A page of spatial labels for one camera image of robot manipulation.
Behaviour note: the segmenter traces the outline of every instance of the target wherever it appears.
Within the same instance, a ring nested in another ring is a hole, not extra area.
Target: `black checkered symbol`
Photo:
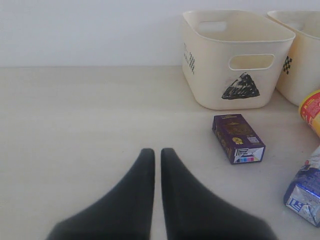
[[[191,69],[191,71],[193,72],[193,74],[195,74],[195,58],[194,56],[191,54],[191,52],[189,52],[189,67]]]
[[[292,63],[292,58],[290,58],[289,56],[286,57],[286,60],[283,64],[283,71],[286,74],[289,74],[289,69],[291,68],[291,63]]]

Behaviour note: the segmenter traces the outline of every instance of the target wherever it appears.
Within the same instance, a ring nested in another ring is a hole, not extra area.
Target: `blue package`
[[[320,146],[296,174],[283,201],[288,208],[320,227]]]

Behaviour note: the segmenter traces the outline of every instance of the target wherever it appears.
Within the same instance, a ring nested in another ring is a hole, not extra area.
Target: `purple cardboard box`
[[[266,145],[241,114],[214,116],[212,130],[231,164],[262,161]]]

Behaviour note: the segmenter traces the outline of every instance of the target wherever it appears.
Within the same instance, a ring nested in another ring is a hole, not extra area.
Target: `white table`
[[[1,240],[44,240],[106,194],[146,147],[156,153],[153,240],[166,239],[165,147],[280,240],[319,240],[320,229],[282,199],[320,140],[277,92],[260,109],[213,111],[196,103],[178,66],[1,68],[0,104]],[[243,114],[266,144],[261,163],[227,161],[211,128],[213,115],[228,113]]]

